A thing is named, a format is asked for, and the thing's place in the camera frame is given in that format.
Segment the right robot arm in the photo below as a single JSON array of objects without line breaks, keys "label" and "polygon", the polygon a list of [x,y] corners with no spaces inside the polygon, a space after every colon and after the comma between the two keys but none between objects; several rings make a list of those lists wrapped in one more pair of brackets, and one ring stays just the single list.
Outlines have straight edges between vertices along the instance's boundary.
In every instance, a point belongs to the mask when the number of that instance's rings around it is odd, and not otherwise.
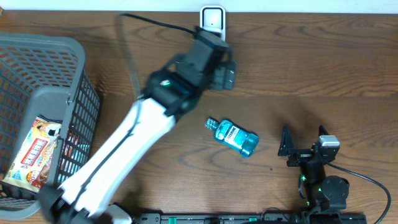
[{"label": "right robot arm", "polygon": [[341,211],[346,209],[349,182],[325,172],[325,164],[335,160],[339,149],[339,140],[323,126],[310,149],[296,148],[288,127],[283,127],[278,155],[288,158],[287,166],[300,168],[298,191],[308,206],[297,215],[300,223],[343,222]]}]

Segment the yellow snack bag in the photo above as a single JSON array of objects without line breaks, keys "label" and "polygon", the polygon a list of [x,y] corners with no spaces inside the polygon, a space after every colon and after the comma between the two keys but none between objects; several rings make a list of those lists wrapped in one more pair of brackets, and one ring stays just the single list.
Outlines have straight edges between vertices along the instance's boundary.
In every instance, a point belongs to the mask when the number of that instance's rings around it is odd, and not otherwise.
[{"label": "yellow snack bag", "polygon": [[34,194],[45,185],[62,121],[36,117],[2,184]]}]

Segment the blue mouthwash bottle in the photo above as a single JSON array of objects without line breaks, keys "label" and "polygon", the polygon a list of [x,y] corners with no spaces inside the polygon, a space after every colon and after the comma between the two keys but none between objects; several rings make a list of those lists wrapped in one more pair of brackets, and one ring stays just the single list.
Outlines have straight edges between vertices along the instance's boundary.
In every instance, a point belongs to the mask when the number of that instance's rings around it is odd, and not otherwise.
[{"label": "blue mouthwash bottle", "polygon": [[259,142],[257,134],[249,132],[227,119],[219,122],[208,118],[205,127],[213,131],[216,141],[239,152],[242,157],[251,157]]}]

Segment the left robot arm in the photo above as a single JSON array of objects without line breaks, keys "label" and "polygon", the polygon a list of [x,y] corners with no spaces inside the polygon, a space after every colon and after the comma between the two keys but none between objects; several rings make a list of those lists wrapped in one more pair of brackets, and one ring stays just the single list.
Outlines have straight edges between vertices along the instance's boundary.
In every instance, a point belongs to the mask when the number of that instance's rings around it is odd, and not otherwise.
[{"label": "left robot arm", "polygon": [[151,73],[146,87],[114,133],[94,156],[59,187],[39,192],[43,216],[51,223],[132,223],[110,201],[143,155],[189,113],[206,90],[230,90],[234,72],[225,32],[198,27],[186,54],[177,54]]}]

